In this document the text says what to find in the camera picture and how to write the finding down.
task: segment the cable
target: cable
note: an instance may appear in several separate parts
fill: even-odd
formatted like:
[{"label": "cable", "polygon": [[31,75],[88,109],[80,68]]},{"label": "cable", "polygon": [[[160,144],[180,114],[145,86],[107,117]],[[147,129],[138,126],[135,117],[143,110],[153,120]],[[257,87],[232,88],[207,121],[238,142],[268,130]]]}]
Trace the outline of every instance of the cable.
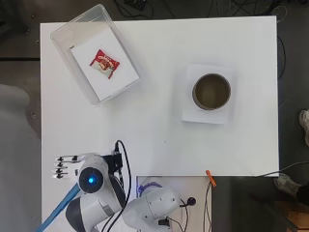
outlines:
[{"label": "cable", "polygon": [[170,7],[167,5],[166,1],[165,0],[162,0],[162,2],[164,3],[167,11],[172,15],[173,19],[175,18],[173,12],[171,11]]},{"label": "cable", "polygon": [[114,0],[114,2],[115,2],[115,4],[116,4],[116,7],[117,7],[118,11],[120,12],[120,14],[121,14],[123,17],[130,17],[130,18],[134,18],[134,20],[136,20],[136,17],[142,16],[142,17],[145,17],[146,19],[149,19],[148,16],[143,15],[143,14],[132,15],[126,8],[124,8],[122,5],[120,5],[120,4],[117,2],[117,0]]},{"label": "cable", "polygon": [[153,4],[151,4],[149,1],[146,1],[146,3],[148,3],[149,6],[152,8],[152,17],[151,17],[151,19],[154,19],[154,13],[155,13],[154,6],[153,6]]},{"label": "cable", "polygon": [[174,220],[174,219],[172,219],[172,218],[170,218],[170,217],[166,217],[167,219],[170,219],[170,220],[172,220],[172,221],[174,221],[175,223],[177,223],[178,224],[178,226],[180,227],[180,229],[182,230],[182,232],[185,232],[184,230],[183,230],[183,227],[181,226],[181,224],[179,223],[179,222],[177,222],[176,220]]},{"label": "cable", "polygon": [[285,46],[283,44],[283,41],[281,40],[280,37],[277,37],[277,38],[280,41],[280,43],[282,44],[282,49],[283,49],[283,69],[282,69],[282,72],[281,72],[281,74],[279,76],[279,79],[281,79],[281,77],[283,76],[283,73],[284,73],[284,71],[286,69],[286,66],[287,66],[287,56],[286,56],[286,48],[285,48]]},{"label": "cable", "polygon": [[121,140],[117,140],[116,142],[116,146],[118,146],[118,143],[120,143],[124,149],[124,153],[125,153],[125,157],[126,157],[126,166],[127,166],[127,174],[128,174],[128,191],[127,191],[127,195],[126,195],[126,202],[125,202],[125,206],[123,207],[123,209],[118,213],[118,215],[116,216],[116,218],[113,220],[113,222],[110,224],[110,226],[108,227],[107,232],[109,232],[112,227],[114,226],[114,224],[116,223],[116,221],[118,220],[118,218],[122,215],[122,213],[124,212],[127,202],[129,200],[130,194],[131,194],[131,188],[132,188],[132,175],[131,175],[131,170],[129,167],[129,162],[128,162],[128,158],[127,158],[127,153],[126,153],[126,147],[124,145],[124,143]]},{"label": "cable", "polygon": [[269,175],[275,174],[275,173],[281,173],[281,172],[283,172],[283,171],[286,171],[286,170],[290,169],[291,167],[298,166],[298,165],[302,165],[302,164],[307,164],[307,163],[309,163],[309,161],[295,162],[295,163],[291,164],[290,166],[287,166],[287,167],[285,167],[285,168],[283,168],[283,169],[281,169],[281,170],[279,170],[279,171],[269,172],[269,173],[267,173],[267,174],[263,174],[263,175],[261,175],[261,176],[257,176],[257,178],[258,178],[258,177],[269,176]]},{"label": "cable", "polygon": [[213,5],[213,0],[211,0],[211,7],[210,7],[210,11],[209,11],[209,14],[207,15],[207,17],[210,17],[210,15],[211,15],[212,5]]},{"label": "cable", "polygon": [[184,201],[181,199],[182,203],[184,204],[184,209],[185,209],[185,226],[184,226],[184,231],[186,231],[186,228],[187,228],[187,224],[189,222],[189,213],[187,211],[187,206],[185,205]]},{"label": "cable", "polygon": [[216,15],[217,15],[217,16],[219,16],[219,7],[218,7],[218,3],[219,3],[219,0],[216,0],[215,7],[216,7]]},{"label": "cable", "polygon": [[168,218],[168,219],[170,219],[170,220],[173,220],[175,223],[177,223],[178,225],[179,225],[179,227],[181,228],[181,230],[182,230],[182,232],[185,232],[186,231],[186,228],[187,228],[187,224],[188,224],[188,221],[189,221],[189,213],[188,213],[188,211],[187,211],[187,205],[184,203],[184,201],[181,199],[181,201],[182,201],[182,203],[183,203],[183,205],[181,206],[182,208],[185,208],[185,215],[186,215],[186,217],[185,217],[185,226],[184,226],[184,230],[183,230],[183,227],[181,226],[181,224],[178,222],[178,221],[176,221],[176,220],[174,220],[174,219],[172,219],[172,218],[170,218],[170,217],[166,217],[166,218]]},{"label": "cable", "polygon": [[249,1],[249,0],[245,0],[245,1],[239,6],[239,8],[236,10],[236,12],[233,14],[233,16],[235,16],[235,15],[240,11],[240,9],[242,9],[242,7],[247,3],[247,1]]},{"label": "cable", "polygon": [[207,212],[207,217],[209,219],[210,222],[210,228],[209,228],[209,232],[211,231],[211,217],[210,217],[210,213],[209,213],[209,207],[207,204],[207,197],[209,195],[209,191],[211,188],[211,182],[209,182],[207,189],[206,189],[206,194],[205,194],[205,206],[204,206],[204,218],[203,218],[203,232],[206,232],[206,228],[205,228],[205,219],[206,219],[206,212]]},{"label": "cable", "polygon": [[258,6],[258,0],[255,0],[253,15],[255,15],[255,11],[257,10],[257,6]]},{"label": "cable", "polygon": [[[279,18],[280,14],[280,10],[279,9],[284,9],[285,14]],[[275,9],[273,9],[273,11],[271,12],[272,15],[276,15],[277,16],[277,23],[282,22],[286,16],[288,15],[288,9],[285,6],[278,6]]]},{"label": "cable", "polygon": [[105,227],[107,226],[107,224],[109,223],[109,221],[110,221],[114,216],[115,216],[115,215],[112,215],[112,216],[108,219],[108,221],[104,224],[104,226],[103,226],[101,232],[104,231]]},{"label": "cable", "polygon": [[0,61],[41,61],[40,57],[1,57]]},{"label": "cable", "polygon": [[248,12],[246,9],[244,9],[244,8],[241,6],[241,4],[237,3],[235,0],[232,0],[232,1],[233,1],[233,3],[234,3],[235,5],[237,5],[238,7],[240,6],[240,9],[241,9],[243,12],[245,12],[245,13],[248,14],[248,15],[251,15],[251,13]]}]

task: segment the red snack packet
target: red snack packet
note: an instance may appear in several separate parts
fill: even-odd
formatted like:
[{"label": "red snack packet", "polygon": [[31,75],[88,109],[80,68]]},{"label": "red snack packet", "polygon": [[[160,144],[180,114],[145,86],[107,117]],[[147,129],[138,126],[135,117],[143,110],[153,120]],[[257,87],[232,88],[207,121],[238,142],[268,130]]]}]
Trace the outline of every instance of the red snack packet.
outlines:
[{"label": "red snack packet", "polygon": [[108,79],[110,79],[113,75],[113,72],[120,65],[119,62],[113,60],[109,56],[107,56],[102,50],[99,50],[95,59],[90,64],[91,67],[99,70],[101,73],[104,73]]}]

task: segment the black cable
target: black cable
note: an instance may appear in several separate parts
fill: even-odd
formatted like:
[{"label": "black cable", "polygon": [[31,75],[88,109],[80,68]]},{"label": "black cable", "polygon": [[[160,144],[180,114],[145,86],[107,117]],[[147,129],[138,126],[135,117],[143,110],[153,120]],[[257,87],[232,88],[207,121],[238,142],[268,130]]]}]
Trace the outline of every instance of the black cable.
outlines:
[{"label": "black cable", "polygon": [[284,44],[283,44],[283,41],[281,40],[280,37],[278,37],[278,40],[281,42],[281,44],[282,44],[282,49],[283,49],[283,69],[282,69],[281,74],[279,75],[279,79],[281,79],[281,77],[283,76],[283,73],[284,73],[284,71],[285,71],[285,69],[286,69],[286,65],[287,65],[287,56],[286,56],[286,48],[285,48],[285,46],[284,46]]},{"label": "black cable", "polygon": [[[241,6],[241,4],[237,3],[235,0],[232,0],[232,2],[233,2],[235,5],[237,5],[238,7]],[[246,14],[251,15],[251,13],[248,12],[245,8],[240,7],[240,9],[241,9],[243,12],[245,12]]]},{"label": "black cable", "polygon": [[236,12],[233,14],[233,16],[235,16],[235,15],[240,11],[240,9],[242,9],[242,7],[243,7],[248,1],[249,1],[249,0],[243,1],[243,3],[239,6],[239,8],[236,10]]},{"label": "black cable", "polygon": [[186,228],[187,228],[187,224],[188,224],[188,222],[189,222],[189,213],[188,213],[188,211],[187,211],[187,206],[186,206],[186,204],[184,203],[184,201],[181,199],[181,201],[182,201],[182,203],[184,204],[184,209],[185,209],[185,226],[184,226],[184,231],[183,232],[185,232],[186,231]]},{"label": "black cable", "polygon": [[219,16],[219,6],[218,6],[219,0],[216,0],[216,15]]},{"label": "black cable", "polygon": [[212,5],[213,5],[213,0],[211,0],[211,7],[210,7],[210,11],[209,11],[209,14],[207,15],[207,17],[210,17],[210,15],[211,15]]},{"label": "black cable", "polygon": [[122,213],[124,212],[127,202],[129,200],[130,194],[131,194],[131,188],[132,188],[132,176],[131,176],[131,169],[129,167],[129,162],[128,162],[128,158],[127,158],[127,153],[126,153],[126,147],[124,145],[124,143],[121,140],[117,140],[116,142],[117,144],[120,143],[123,147],[124,153],[125,153],[125,158],[126,158],[126,166],[127,166],[127,174],[128,174],[128,191],[127,191],[127,195],[126,195],[126,202],[125,202],[125,206],[123,207],[123,209],[118,213],[118,215],[116,216],[116,218],[113,220],[113,222],[110,224],[110,226],[108,227],[107,232],[109,232],[112,227],[114,226],[114,224],[116,223],[116,221],[118,220],[118,218],[122,215]]},{"label": "black cable", "polygon": [[255,0],[253,15],[255,15],[255,11],[257,10],[257,6],[258,6],[258,0]]},{"label": "black cable", "polygon": [[295,163],[291,164],[290,166],[287,166],[287,167],[285,167],[285,168],[283,168],[283,169],[281,169],[281,170],[279,170],[279,171],[269,172],[269,173],[267,173],[267,174],[263,174],[263,175],[257,176],[257,177],[265,177],[265,176],[269,176],[269,175],[271,175],[271,174],[281,173],[281,172],[283,172],[283,171],[286,171],[286,170],[290,169],[291,167],[298,166],[298,165],[302,165],[302,164],[307,164],[307,163],[309,163],[309,161],[295,162]]},{"label": "black cable", "polygon": [[108,219],[108,221],[104,224],[104,226],[103,226],[101,232],[104,231],[105,227],[107,226],[107,224],[109,223],[109,221],[110,221],[114,216],[115,216],[115,215],[112,215],[112,216]]},{"label": "black cable", "polygon": [[154,19],[154,13],[155,13],[154,6],[153,6],[153,4],[151,4],[149,1],[147,1],[146,3],[148,3],[149,6],[152,8],[152,17],[151,17],[151,19]]},{"label": "black cable", "polygon": [[210,228],[209,228],[209,232],[211,231],[211,217],[210,217],[210,213],[209,213],[209,207],[207,204],[207,197],[209,195],[209,191],[211,188],[211,182],[209,182],[209,184],[207,185],[207,189],[206,189],[206,193],[205,193],[205,206],[204,206],[204,217],[203,217],[203,232],[206,232],[206,228],[205,228],[205,219],[206,219],[206,212],[207,212],[207,216],[210,222]]},{"label": "black cable", "polygon": [[37,57],[0,57],[0,61],[41,61],[41,58]]},{"label": "black cable", "polygon": [[145,17],[146,19],[149,19],[148,16],[143,15],[143,14],[136,14],[136,15],[133,15],[133,14],[131,14],[125,7],[123,7],[122,5],[120,5],[120,4],[117,2],[117,0],[114,0],[114,2],[115,2],[115,4],[116,4],[116,7],[117,7],[118,11],[120,12],[120,14],[121,14],[123,17],[130,17],[130,18],[134,18],[134,19],[136,20],[136,17],[141,17],[141,16],[142,16],[142,17]]},{"label": "black cable", "polygon": [[176,220],[174,220],[174,219],[172,219],[172,218],[170,218],[170,217],[166,217],[167,219],[170,219],[170,220],[172,220],[172,221],[174,221],[175,223],[177,223],[178,224],[178,226],[180,227],[180,229],[182,230],[182,232],[185,232],[184,230],[183,230],[183,227],[181,226],[181,224],[179,223],[179,222],[177,222]]},{"label": "black cable", "polygon": [[170,7],[167,5],[167,2],[165,0],[162,0],[162,2],[164,3],[167,11],[172,15],[173,19],[175,18],[173,12],[171,11]]}]

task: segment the tabletop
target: tabletop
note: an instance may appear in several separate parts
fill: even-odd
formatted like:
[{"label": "tabletop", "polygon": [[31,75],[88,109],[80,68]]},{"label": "tabletop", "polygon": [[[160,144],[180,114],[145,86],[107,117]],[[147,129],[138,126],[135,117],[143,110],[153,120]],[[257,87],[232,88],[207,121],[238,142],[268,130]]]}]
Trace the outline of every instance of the tabletop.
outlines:
[{"label": "tabletop", "polygon": [[[136,176],[254,176],[278,169],[275,17],[115,22],[143,68],[143,80],[92,107],[41,25],[42,218],[70,187],[50,178],[54,158],[109,154],[117,139]],[[225,125],[182,121],[187,65],[236,74]]]}]

